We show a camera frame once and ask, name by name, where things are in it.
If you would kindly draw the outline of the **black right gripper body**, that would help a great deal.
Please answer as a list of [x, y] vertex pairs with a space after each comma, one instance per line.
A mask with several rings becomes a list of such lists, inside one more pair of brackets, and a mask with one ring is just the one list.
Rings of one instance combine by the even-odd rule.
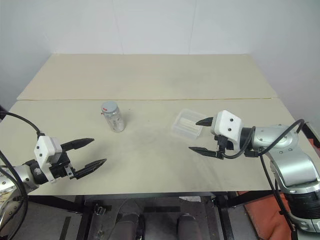
[[226, 150], [234, 150], [234, 144], [223, 135], [214, 135], [214, 140], [217, 141], [217, 151], [214, 154], [214, 158], [223, 160], [234, 159], [231, 155], [226, 155]]

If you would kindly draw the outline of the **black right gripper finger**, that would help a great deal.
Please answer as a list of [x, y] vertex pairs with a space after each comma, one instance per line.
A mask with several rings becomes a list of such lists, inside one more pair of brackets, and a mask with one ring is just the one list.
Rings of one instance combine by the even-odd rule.
[[211, 127], [213, 124], [213, 120], [214, 120], [213, 117], [207, 117], [205, 119], [201, 119], [201, 120], [197, 121], [195, 124], [197, 126]]
[[222, 159], [223, 156], [220, 152], [218, 151], [212, 151], [212, 150], [208, 150], [204, 147], [189, 147], [190, 150], [202, 155], [202, 156], [206, 156], [206, 157], [211, 157], [211, 158], [217, 158], [217, 159]]

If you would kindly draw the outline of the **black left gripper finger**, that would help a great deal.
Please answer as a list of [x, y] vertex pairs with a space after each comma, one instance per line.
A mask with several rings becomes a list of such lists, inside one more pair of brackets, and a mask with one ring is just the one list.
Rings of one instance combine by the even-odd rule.
[[81, 138], [81, 139], [75, 139], [66, 143], [61, 144], [61, 149], [63, 152], [67, 152], [70, 150], [77, 150], [79, 148], [82, 148], [91, 142], [93, 142], [94, 138]]
[[70, 177], [70, 179], [81, 179], [91, 173], [93, 173], [94, 171], [96, 171], [99, 167], [101, 167], [105, 162], [107, 161], [106, 158], [104, 159], [100, 159], [100, 160], [96, 160], [93, 161], [91, 163], [88, 163], [84, 166], [84, 168], [75, 171], [74, 168], [72, 168], [72, 176]]

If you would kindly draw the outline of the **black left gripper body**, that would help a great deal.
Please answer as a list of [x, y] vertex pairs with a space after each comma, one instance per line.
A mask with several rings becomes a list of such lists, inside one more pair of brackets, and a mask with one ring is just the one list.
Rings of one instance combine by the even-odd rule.
[[75, 177], [75, 169], [73, 168], [69, 156], [66, 152], [62, 152], [58, 161], [53, 163], [49, 168], [54, 179], [68, 177], [73, 179]]

